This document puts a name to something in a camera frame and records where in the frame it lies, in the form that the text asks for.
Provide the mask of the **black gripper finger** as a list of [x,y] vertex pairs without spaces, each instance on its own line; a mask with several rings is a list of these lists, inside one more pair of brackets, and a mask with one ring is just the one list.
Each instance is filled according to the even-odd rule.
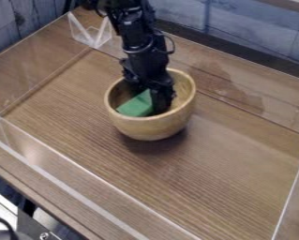
[[148,89],[145,80],[127,69],[123,70],[123,76],[124,82],[128,84],[129,90],[133,94],[140,94]]
[[171,83],[159,83],[149,88],[149,97],[152,104],[152,112],[155,114],[164,113],[169,109],[173,98],[173,89]]

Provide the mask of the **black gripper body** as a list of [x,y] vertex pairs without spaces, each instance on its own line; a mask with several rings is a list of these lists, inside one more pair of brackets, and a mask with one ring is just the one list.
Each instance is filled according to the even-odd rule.
[[169,55],[173,51],[167,50],[164,35],[123,35],[121,40],[123,52],[127,55],[120,59],[123,70],[127,69],[141,77],[148,89],[159,83],[173,84],[167,71]]

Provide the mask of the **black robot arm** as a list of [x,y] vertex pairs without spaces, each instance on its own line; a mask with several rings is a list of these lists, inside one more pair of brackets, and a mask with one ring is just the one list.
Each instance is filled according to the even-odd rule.
[[148,0],[86,0],[89,8],[107,17],[121,38],[125,58],[120,59],[124,81],[137,93],[149,90],[152,112],[168,110],[173,80],[168,74],[165,36],[155,27],[155,11]]

